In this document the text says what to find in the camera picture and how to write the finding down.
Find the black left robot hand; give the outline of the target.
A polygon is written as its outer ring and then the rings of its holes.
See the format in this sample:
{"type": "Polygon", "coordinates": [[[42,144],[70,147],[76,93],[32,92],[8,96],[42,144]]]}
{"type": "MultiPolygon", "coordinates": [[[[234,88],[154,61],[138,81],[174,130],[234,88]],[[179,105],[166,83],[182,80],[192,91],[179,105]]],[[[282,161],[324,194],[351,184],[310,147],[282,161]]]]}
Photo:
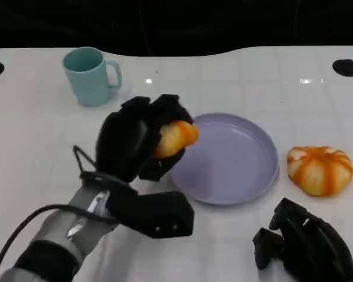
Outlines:
{"type": "Polygon", "coordinates": [[[152,101],[136,96],[104,120],[96,141],[96,169],[132,182],[136,177],[159,181],[184,155],[179,149],[170,157],[156,156],[163,125],[182,120],[192,123],[177,95],[163,94],[152,101]]]}

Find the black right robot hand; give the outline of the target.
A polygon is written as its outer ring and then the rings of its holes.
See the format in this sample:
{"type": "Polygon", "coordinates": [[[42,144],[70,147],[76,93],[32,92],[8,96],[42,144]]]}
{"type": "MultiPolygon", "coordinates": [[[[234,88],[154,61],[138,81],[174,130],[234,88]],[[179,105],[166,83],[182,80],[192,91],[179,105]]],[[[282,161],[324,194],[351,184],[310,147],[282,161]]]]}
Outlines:
{"type": "Polygon", "coordinates": [[[339,233],[287,198],[252,241],[260,270],[278,259],[296,281],[353,281],[353,258],[339,233]]]}

